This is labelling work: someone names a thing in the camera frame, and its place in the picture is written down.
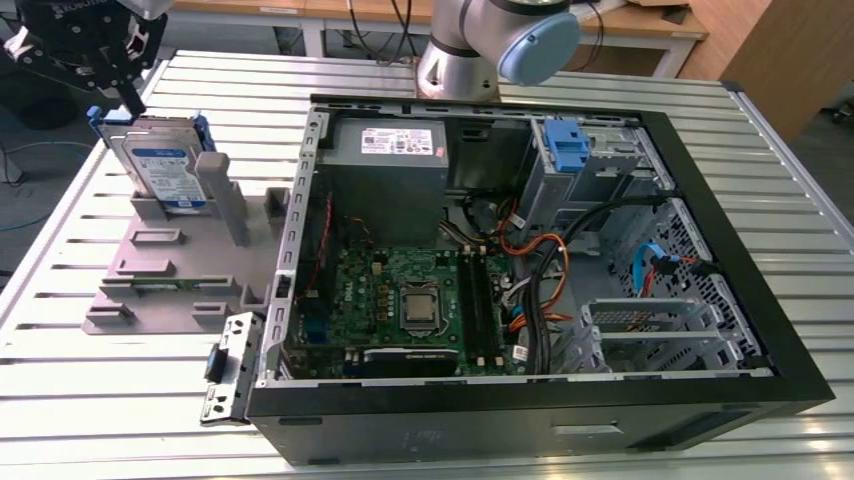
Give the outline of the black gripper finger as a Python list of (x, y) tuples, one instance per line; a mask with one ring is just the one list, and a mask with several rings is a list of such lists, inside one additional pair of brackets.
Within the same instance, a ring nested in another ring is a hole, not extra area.
[(50, 47), (27, 27), (3, 44), (14, 63), (32, 74), (79, 90), (94, 89), (92, 68), (83, 56), (64, 48)]
[(135, 81), (140, 78), (140, 69), (128, 59), (127, 51), (122, 46), (103, 47), (92, 54), (92, 68), (96, 83), (102, 89), (116, 90), (122, 103), (132, 116), (146, 112)]

